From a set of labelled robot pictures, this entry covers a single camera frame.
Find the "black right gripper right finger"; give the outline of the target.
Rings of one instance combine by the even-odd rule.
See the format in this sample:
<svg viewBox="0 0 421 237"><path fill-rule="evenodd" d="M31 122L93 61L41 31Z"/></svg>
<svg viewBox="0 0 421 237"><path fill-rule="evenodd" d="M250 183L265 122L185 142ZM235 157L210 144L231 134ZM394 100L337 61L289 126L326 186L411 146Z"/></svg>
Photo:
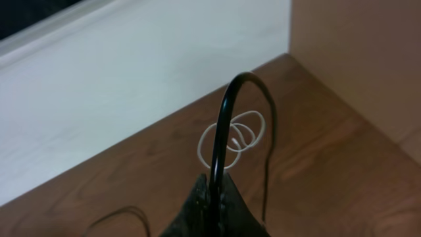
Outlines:
<svg viewBox="0 0 421 237"><path fill-rule="evenodd" d="M248 209L228 173L224 173L222 180L220 226L223 237L270 237Z"/></svg>

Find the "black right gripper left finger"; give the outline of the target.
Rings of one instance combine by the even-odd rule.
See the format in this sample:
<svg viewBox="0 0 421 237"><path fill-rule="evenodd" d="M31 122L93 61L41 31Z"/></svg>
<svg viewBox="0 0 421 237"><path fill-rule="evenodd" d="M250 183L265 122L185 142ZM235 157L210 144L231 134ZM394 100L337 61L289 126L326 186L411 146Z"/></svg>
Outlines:
<svg viewBox="0 0 421 237"><path fill-rule="evenodd" d="M205 221L209 207L207 177L200 174L175 219L160 237L205 236Z"/></svg>

